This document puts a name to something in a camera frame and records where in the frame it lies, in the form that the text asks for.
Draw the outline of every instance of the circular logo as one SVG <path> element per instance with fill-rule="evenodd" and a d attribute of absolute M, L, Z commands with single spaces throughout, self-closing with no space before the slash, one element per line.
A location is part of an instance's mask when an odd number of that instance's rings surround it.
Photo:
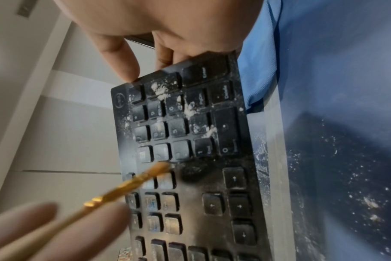
<path fill-rule="evenodd" d="M 125 96 L 122 93 L 115 94 L 115 101 L 114 105 L 115 107 L 121 109 L 125 104 Z"/>

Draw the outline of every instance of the blue fabric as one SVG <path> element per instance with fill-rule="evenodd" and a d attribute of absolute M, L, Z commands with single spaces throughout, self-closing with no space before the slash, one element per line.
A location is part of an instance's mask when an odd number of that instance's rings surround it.
<path fill-rule="evenodd" d="M 277 69 L 274 30 L 280 16 L 281 0 L 265 0 L 253 29 L 238 57 L 244 102 L 249 109 L 264 97 Z"/>

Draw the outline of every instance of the dark blue table surface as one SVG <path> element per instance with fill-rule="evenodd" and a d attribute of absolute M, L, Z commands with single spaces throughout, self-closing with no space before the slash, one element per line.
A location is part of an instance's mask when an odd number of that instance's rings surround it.
<path fill-rule="evenodd" d="M 276 46 L 296 259 L 391 260 L 391 0 L 284 0 Z"/>

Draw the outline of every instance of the hand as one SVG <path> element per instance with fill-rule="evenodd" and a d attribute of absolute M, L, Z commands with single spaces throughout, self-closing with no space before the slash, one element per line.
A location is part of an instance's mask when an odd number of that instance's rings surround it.
<path fill-rule="evenodd" d="M 56 213 L 56 204 L 42 203 L 0 215 L 0 248 L 50 222 Z M 126 204 L 109 203 L 67 227 L 29 260 L 90 260 L 125 230 L 129 220 Z"/>
<path fill-rule="evenodd" d="M 55 0 L 125 81 L 140 68 L 124 36 L 152 32 L 156 69 L 241 48 L 263 0 Z"/>

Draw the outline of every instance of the black keyboard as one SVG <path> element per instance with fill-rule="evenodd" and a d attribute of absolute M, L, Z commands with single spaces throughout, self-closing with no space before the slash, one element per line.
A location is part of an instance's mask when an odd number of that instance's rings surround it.
<path fill-rule="evenodd" d="M 134 261 L 271 259 L 235 53 L 206 53 L 111 90 Z"/>

